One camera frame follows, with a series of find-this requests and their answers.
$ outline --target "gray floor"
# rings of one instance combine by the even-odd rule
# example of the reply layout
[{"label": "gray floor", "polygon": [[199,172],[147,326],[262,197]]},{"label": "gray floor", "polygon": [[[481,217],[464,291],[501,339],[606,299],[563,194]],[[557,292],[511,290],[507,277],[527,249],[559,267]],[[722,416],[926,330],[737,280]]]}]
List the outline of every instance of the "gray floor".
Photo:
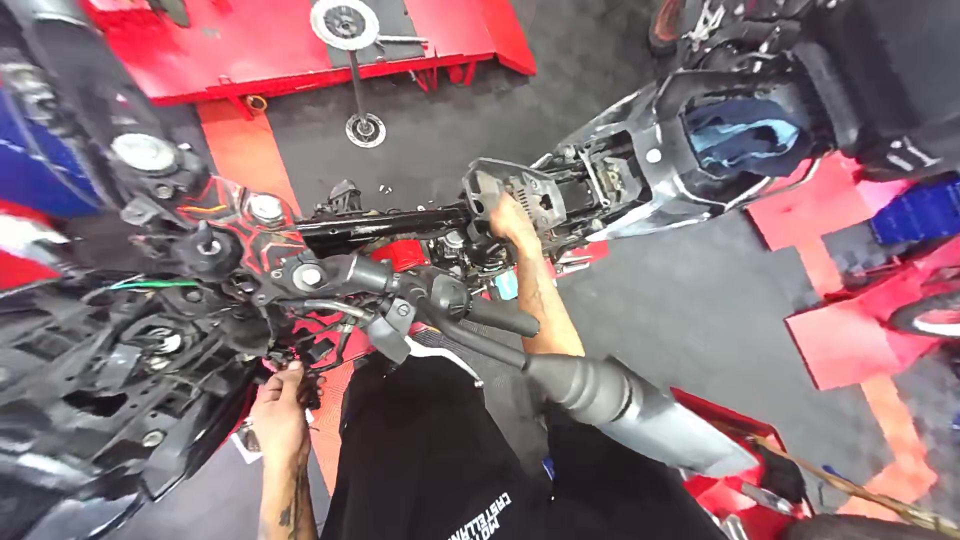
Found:
[{"label": "gray floor", "polygon": [[[344,135],[353,108],[349,86],[271,100],[270,120],[300,207],[322,202],[343,178],[360,185],[368,209],[438,206],[456,198],[476,157],[535,160],[653,79],[644,42],[651,4],[515,0],[539,74],[528,79],[491,63],[473,86],[441,83],[428,95],[412,83],[371,81],[369,107],[388,130],[373,150]],[[383,194],[381,185],[394,190]],[[608,258],[560,281],[589,354],[617,355],[656,383],[772,423],[793,453],[854,481],[890,460],[859,389],[815,390],[782,323],[810,304],[796,253],[767,252],[739,213],[611,247]],[[494,416],[509,416],[502,405],[492,405],[499,407]],[[504,430],[522,447],[522,435]],[[116,536],[253,538],[258,469],[231,452],[224,447]],[[841,501],[827,496],[823,506]]]}]

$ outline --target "red motorcycle lift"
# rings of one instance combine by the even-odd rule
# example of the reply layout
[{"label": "red motorcycle lift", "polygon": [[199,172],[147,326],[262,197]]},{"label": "red motorcycle lift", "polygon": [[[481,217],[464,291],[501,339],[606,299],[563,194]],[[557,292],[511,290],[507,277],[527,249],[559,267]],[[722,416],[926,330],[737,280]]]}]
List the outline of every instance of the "red motorcycle lift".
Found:
[{"label": "red motorcycle lift", "polygon": [[[137,85],[158,105],[229,99],[263,109],[258,98],[350,80],[347,56],[310,27],[310,2],[190,0],[189,25],[147,0],[84,0],[86,12]],[[497,58],[524,75],[537,65],[510,0],[379,0],[370,6],[383,34],[424,37],[360,51],[363,78],[411,73],[424,90],[438,68],[469,85],[478,61]],[[246,104],[241,96],[253,96]]]}]

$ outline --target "tattooed arm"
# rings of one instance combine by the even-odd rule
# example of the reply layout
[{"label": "tattooed arm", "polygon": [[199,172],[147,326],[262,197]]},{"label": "tattooed arm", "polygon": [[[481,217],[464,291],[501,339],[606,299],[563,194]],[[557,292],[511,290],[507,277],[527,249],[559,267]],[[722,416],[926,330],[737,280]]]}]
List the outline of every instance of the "tattooed arm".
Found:
[{"label": "tattooed arm", "polygon": [[253,404],[253,432],[263,451],[261,540],[316,540],[306,463],[309,437],[297,390],[303,378],[299,362],[264,384]]},{"label": "tattooed arm", "polygon": [[492,212],[491,230],[516,246],[520,309],[540,321],[540,333],[524,338],[523,350],[532,354],[583,356],[584,345],[543,261],[537,232],[523,207],[506,193],[500,196],[499,205]]}]

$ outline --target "wheel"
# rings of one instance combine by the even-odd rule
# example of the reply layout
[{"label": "wheel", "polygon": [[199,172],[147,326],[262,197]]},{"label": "wheel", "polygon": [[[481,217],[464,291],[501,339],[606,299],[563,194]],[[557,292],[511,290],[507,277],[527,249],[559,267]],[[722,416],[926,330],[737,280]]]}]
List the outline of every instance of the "wheel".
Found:
[{"label": "wheel", "polygon": [[647,40],[650,52],[656,57],[672,55],[680,39],[680,21],[686,0],[660,0],[660,7],[650,21]]},{"label": "wheel", "polygon": [[789,528],[783,540],[944,540],[943,533],[914,525],[863,516],[823,514],[801,520]]},{"label": "wheel", "polygon": [[933,337],[960,338],[960,291],[928,296],[894,311],[898,330]]}]

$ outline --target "black motorcycle fairing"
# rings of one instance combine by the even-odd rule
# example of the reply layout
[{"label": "black motorcycle fairing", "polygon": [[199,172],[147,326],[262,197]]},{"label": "black motorcycle fairing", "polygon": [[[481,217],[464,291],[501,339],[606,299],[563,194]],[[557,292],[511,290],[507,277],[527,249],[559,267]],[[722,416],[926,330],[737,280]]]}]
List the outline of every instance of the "black motorcycle fairing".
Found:
[{"label": "black motorcycle fairing", "polygon": [[[0,483],[39,490],[49,519],[120,515],[193,474],[243,415],[256,371],[216,318],[149,292],[53,283],[4,299],[0,323]],[[20,535],[43,513],[18,514],[33,520]],[[79,537],[104,524],[81,514]]]}]

